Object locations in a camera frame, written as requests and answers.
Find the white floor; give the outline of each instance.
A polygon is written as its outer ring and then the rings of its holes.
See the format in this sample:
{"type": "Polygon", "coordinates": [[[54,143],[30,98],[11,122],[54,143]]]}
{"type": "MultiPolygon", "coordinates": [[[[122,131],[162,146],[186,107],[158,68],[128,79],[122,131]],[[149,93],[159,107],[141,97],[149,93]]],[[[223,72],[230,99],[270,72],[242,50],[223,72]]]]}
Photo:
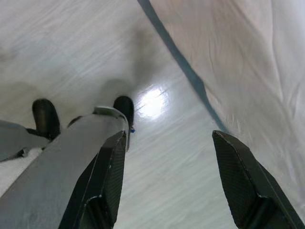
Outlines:
{"type": "Polygon", "coordinates": [[[217,126],[136,0],[0,2],[0,118],[34,127],[31,103],[62,125],[135,101],[116,229],[235,228],[212,141],[217,126]]]}

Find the white sheet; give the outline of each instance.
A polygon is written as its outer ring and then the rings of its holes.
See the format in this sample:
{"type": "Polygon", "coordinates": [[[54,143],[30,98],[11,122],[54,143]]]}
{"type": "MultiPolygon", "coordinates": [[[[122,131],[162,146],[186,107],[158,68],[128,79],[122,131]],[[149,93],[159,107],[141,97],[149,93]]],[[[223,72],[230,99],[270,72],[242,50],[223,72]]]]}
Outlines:
{"type": "Polygon", "coordinates": [[[228,130],[305,221],[305,1],[151,0],[228,130]]]}

